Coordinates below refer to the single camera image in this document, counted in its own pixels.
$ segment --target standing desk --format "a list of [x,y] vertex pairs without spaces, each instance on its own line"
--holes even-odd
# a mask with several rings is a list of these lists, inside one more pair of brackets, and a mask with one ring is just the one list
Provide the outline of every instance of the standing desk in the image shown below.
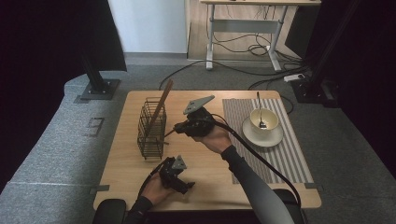
[[[280,31],[285,20],[288,6],[318,6],[320,0],[200,0],[201,3],[211,6],[209,43],[206,52],[206,69],[213,68],[213,34],[214,32],[231,33],[255,33],[255,34],[274,34],[270,46],[266,46],[271,63],[276,71],[281,67],[275,52],[276,43],[279,39]],[[253,20],[219,20],[215,19],[216,5],[258,5],[258,6],[283,6],[282,14],[277,21],[253,21]]]
[[[128,93],[120,122],[107,158],[99,189],[94,200],[96,209],[105,199],[123,199],[129,210],[136,200],[138,191],[160,158],[146,160],[137,146],[137,127],[140,111],[147,97],[161,97],[162,91],[131,91]],[[186,119],[183,111],[191,100],[209,95],[215,98],[205,105],[212,114],[224,117],[223,99],[255,99],[256,91],[170,91],[165,101],[165,132],[176,123]],[[276,91],[261,91],[262,99],[280,99]],[[187,169],[178,177],[184,182],[196,182],[182,195],[173,193],[164,202],[153,207],[154,211],[172,210],[227,210],[251,209],[245,192],[239,184],[233,183],[228,163],[219,154],[194,142],[186,134],[172,133],[165,138],[163,159],[181,155]],[[288,189],[284,183],[269,184],[273,189]],[[303,183],[294,184],[302,198],[302,207],[320,207],[317,189],[306,188]]]

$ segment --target white cup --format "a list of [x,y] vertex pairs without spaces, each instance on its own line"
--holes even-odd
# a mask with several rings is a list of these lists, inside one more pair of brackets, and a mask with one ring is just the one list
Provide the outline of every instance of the white cup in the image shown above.
[[260,128],[260,109],[254,109],[250,113],[250,126],[253,132],[258,134],[268,134],[279,124],[279,119],[272,110],[262,108],[262,122],[264,122],[266,128]]

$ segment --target wire basket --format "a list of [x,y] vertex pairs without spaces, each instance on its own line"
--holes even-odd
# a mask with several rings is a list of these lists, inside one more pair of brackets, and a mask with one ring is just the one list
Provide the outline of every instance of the wire basket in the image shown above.
[[149,129],[149,123],[159,101],[160,98],[156,97],[146,98],[146,102],[142,106],[142,111],[140,112],[137,144],[145,160],[148,157],[163,158],[163,136],[166,125],[165,105],[161,107],[158,117],[155,119],[151,129]]

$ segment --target black stand base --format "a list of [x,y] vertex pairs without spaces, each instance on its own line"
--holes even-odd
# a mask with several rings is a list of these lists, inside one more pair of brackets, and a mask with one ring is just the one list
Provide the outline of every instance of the black stand base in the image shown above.
[[336,85],[324,80],[316,91],[312,91],[309,82],[305,80],[295,80],[290,82],[297,102],[306,104],[323,104],[325,107],[337,108]]
[[82,93],[80,100],[111,100],[113,98],[116,88],[119,86],[119,79],[103,79],[104,88],[100,91],[95,91],[92,89],[91,82],[85,88]]

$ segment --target human arm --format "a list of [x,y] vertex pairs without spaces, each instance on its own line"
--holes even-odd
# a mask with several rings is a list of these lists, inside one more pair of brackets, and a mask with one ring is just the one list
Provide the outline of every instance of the human arm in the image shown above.
[[293,223],[285,204],[273,190],[251,169],[244,158],[236,152],[228,132],[215,126],[205,137],[193,137],[210,150],[219,153],[229,163],[229,169],[241,184],[250,205],[261,223]]
[[145,220],[146,212],[152,207],[174,192],[172,189],[165,189],[161,182],[160,175],[154,174],[147,185],[144,187],[142,194],[137,198],[136,202],[128,212],[124,224],[139,224]]

